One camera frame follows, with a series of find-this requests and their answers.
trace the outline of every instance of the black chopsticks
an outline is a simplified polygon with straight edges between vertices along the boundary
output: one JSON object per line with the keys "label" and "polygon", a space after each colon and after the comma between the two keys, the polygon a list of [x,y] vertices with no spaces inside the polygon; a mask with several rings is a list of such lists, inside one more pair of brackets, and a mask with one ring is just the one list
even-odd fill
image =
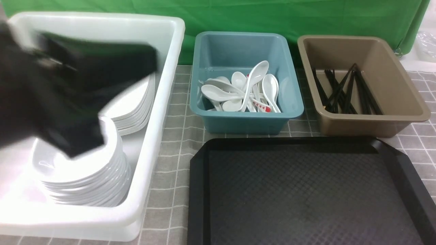
{"label": "black chopsticks", "polygon": [[[331,113],[339,113],[339,105],[342,114],[357,114],[357,111],[351,104],[351,98],[355,82],[355,87],[358,90],[362,114],[372,115],[372,113],[374,112],[374,114],[376,115],[383,115],[380,106],[378,105],[373,94],[371,93],[357,64],[354,63],[352,65],[352,67],[348,70],[340,83],[336,80],[335,70],[324,70],[324,73],[332,88],[332,93],[329,97],[327,97],[325,91],[323,90],[323,87],[317,77],[316,70],[312,69],[312,73],[315,79],[315,83],[317,85],[317,90],[320,95],[321,102],[323,104],[323,107],[327,111]],[[344,92],[344,87],[347,80],[349,80],[349,82],[346,88],[346,92]]]}

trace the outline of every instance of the white plastic bin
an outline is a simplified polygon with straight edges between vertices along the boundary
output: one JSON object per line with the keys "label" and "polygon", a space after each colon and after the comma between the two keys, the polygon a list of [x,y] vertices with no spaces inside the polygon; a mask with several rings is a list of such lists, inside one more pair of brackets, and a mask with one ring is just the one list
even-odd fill
{"label": "white plastic bin", "polygon": [[34,48],[35,31],[49,31],[95,41],[149,43],[158,50],[157,92],[146,129],[123,137],[124,151],[135,168],[126,200],[114,208],[48,203],[28,176],[28,146],[3,153],[0,162],[0,234],[74,239],[131,241],[139,234],[150,179],[160,150],[168,101],[185,25],[174,17],[70,12],[28,12],[13,16],[14,36],[24,48]]}

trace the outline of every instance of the teal plastic bin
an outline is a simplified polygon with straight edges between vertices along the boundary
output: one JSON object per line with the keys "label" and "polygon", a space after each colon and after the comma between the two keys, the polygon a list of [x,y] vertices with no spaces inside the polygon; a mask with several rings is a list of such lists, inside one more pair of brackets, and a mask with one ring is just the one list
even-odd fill
{"label": "teal plastic bin", "polygon": [[[282,113],[208,111],[213,105],[202,95],[199,81],[231,78],[235,71],[248,74],[263,60],[269,62],[269,73],[279,80],[277,104]],[[202,117],[210,133],[278,134],[289,119],[304,111],[286,39],[270,33],[200,33],[195,39],[190,107]]]}

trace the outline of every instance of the white plate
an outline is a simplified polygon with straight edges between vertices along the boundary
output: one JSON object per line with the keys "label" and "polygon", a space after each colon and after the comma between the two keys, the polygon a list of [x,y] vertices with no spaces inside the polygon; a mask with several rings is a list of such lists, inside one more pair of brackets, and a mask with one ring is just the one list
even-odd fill
{"label": "white plate", "polygon": [[146,100],[141,106],[140,111],[132,114],[130,117],[120,120],[114,121],[117,129],[122,129],[123,127],[132,127],[143,121],[144,117],[147,113],[149,113],[150,107],[152,106],[154,99],[154,84],[150,84],[149,89],[147,91]]}
{"label": "white plate", "polygon": [[100,117],[105,145],[74,159],[43,140],[36,140],[32,165],[37,178],[46,183],[68,183],[84,180],[102,171],[111,162],[118,144],[118,132],[113,121]]}
{"label": "white plate", "polygon": [[134,127],[137,126],[139,124],[141,124],[144,119],[150,114],[150,108],[152,106],[153,103],[153,98],[149,98],[149,102],[147,104],[147,107],[144,109],[144,113],[142,113],[142,115],[137,115],[135,117],[131,117],[132,122],[129,124],[125,124],[123,126],[117,126],[117,129],[126,129],[126,128],[130,128],[130,127]]}
{"label": "white plate", "polygon": [[100,178],[95,179],[95,181],[83,185],[81,187],[74,187],[74,188],[48,188],[45,186],[45,192],[50,196],[58,199],[77,199],[81,196],[86,196],[89,193],[95,192],[95,194],[98,194],[96,191],[103,191],[103,186],[110,185],[112,181],[114,181],[116,178],[118,178],[125,170],[125,163],[124,163],[124,156],[121,154],[121,157],[119,157],[111,167],[109,171],[106,172],[105,175],[102,175]]}
{"label": "white plate", "polygon": [[154,83],[154,74],[147,76],[120,93],[103,108],[101,113],[113,120],[129,117],[139,109],[144,101],[150,81]]}
{"label": "white plate", "polygon": [[96,174],[93,174],[89,176],[88,178],[73,181],[73,182],[67,182],[67,183],[50,183],[50,182],[44,182],[40,181],[42,185],[44,185],[47,188],[53,188],[53,189],[71,189],[71,188],[78,188],[82,187],[84,185],[93,183],[95,180],[102,177],[102,175],[105,175],[107,171],[110,170],[111,167],[114,167],[116,162],[116,159],[121,156],[123,153],[123,140],[121,139],[121,136],[118,137],[118,144],[114,153],[113,158],[111,159],[110,163],[108,163],[101,171],[99,171]]}
{"label": "white plate", "polygon": [[85,205],[91,206],[100,205],[99,203],[104,202],[104,200],[110,200],[112,197],[116,196],[123,188],[126,183],[126,179],[129,177],[129,168],[126,163],[126,156],[122,157],[121,166],[123,170],[119,173],[119,175],[113,179],[110,183],[102,186],[101,190],[92,191],[92,194],[82,195],[76,198],[71,199],[62,199],[62,198],[52,198],[52,200],[57,204],[68,204],[68,205]]}

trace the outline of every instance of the chopstick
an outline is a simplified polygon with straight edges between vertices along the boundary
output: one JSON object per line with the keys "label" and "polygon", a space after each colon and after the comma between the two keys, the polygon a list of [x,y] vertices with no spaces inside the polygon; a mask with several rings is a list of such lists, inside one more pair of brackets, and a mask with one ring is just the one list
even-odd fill
{"label": "chopstick", "polygon": [[369,87],[366,84],[365,79],[363,78],[362,73],[359,70],[359,68],[357,67],[357,65],[355,66],[355,73],[356,73],[357,79],[360,80],[360,82],[361,82],[361,86],[365,92],[365,95],[369,99],[369,105],[373,108],[376,115],[383,115],[382,110],[378,106],[374,96],[372,95],[371,91],[369,90]]}
{"label": "chopstick", "polygon": [[351,97],[352,97],[352,93],[353,93],[354,76],[355,76],[355,72],[352,71],[350,81],[348,82],[347,97],[345,98],[345,106],[344,106],[342,113],[348,113],[350,111]]}
{"label": "chopstick", "polygon": [[368,99],[366,98],[366,91],[363,88],[362,81],[360,79],[356,79],[356,86],[358,88],[360,108],[362,110],[362,114],[371,115],[371,109],[368,108],[368,102],[367,102]]}
{"label": "chopstick", "polygon": [[345,85],[345,82],[347,81],[347,78],[348,78],[348,76],[349,76],[349,74],[351,73],[351,71],[353,70],[353,68],[354,68],[354,66],[355,66],[356,64],[354,63],[353,64],[353,66],[347,71],[347,74],[344,76],[344,78],[342,78],[342,81],[340,82],[340,84],[336,87],[336,88],[334,88],[334,90],[333,90],[333,92],[331,93],[331,95],[330,95],[330,97],[328,98],[328,103],[330,103],[330,101],[333,99],[333,98],[335,98],[335,100],[334,100],[334,102],[333,102],[333,105],[332,106],[337,106],[337,102],[338,102],[338,100],[339,100],[339,97],[342,95],[342,94],[344,94],[344,96],[343,96],[343,99],[342,99],[342,102],[343,103],[345,103],[345,93],[344,93],[344,91],[343,91],[343,89],[344,89],[344,85]]}
{"label": "chopstick", "polygon": [[[335,89],[339,85],[339,82],[337,82],[337,80],[334,78],[335,75],[330,70],[325,70],[324,72],[327,76],[327,79],[330,82],[330,86],[332,87],[332,89]],[[339,105],[341,105],[342,110],[344,110],[343,106],[345,106],[345,98],[346,98],[345,92],[341,91],[341,95],[339,97]],[[351,114],[357,114],[357,111],[354,109],[353,105],[350,105],[350,111]]]}
{"label": "chopstick", "polygon": [[326,92],[324,91],[323,87],[321,86],[321,83],[317,77],[317,71],[315,69],[312,69],[312,73],[313,73],[313,77],[315,78],[315,83],[317,85],[317,89],[318,89],[318,94],[320,95],[321,98],[321,102],[324,106],[324,108],[327,105],[327,95]]}

